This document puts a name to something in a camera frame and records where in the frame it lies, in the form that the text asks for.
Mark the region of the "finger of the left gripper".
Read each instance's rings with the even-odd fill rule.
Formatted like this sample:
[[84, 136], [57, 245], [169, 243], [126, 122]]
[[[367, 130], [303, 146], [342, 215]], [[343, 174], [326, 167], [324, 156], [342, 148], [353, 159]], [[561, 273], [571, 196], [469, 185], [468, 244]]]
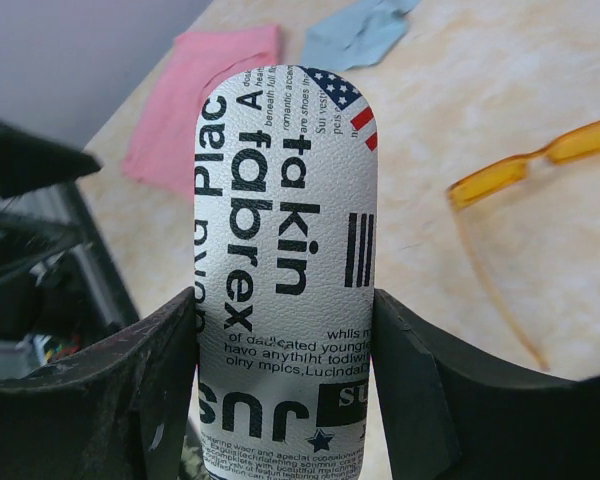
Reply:
[[0, 281], [84, 241], [77, 225], [0, 211]]
[[13, 198], [101, 170], [86, 152], [0, 122], [0, 197]]

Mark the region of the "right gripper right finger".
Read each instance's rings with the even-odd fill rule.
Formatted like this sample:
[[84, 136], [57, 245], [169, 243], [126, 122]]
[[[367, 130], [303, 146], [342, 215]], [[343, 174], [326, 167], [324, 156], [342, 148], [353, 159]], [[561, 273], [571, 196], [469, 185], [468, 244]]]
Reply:
[[510, 363], [374, 296], [372, 360], [396, 479], [600, 479], [600, 375]]

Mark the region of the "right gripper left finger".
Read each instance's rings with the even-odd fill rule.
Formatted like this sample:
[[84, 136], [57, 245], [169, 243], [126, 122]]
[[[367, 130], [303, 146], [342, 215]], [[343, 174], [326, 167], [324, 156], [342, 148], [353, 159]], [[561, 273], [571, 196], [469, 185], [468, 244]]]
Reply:
[[187, 288], [143, 320], [0, 380], [0, 479], [175, 479], [197, 361]]

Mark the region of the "newspaper print glasses case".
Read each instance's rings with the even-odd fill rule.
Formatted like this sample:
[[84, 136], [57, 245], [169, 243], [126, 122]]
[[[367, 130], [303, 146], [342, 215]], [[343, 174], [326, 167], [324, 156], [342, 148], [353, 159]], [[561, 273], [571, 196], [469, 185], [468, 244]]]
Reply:
[[377, 127], [337, 74], [223, 81], [194, 158], [198, 393], [214, 479], [355, 479], [366, 433]]

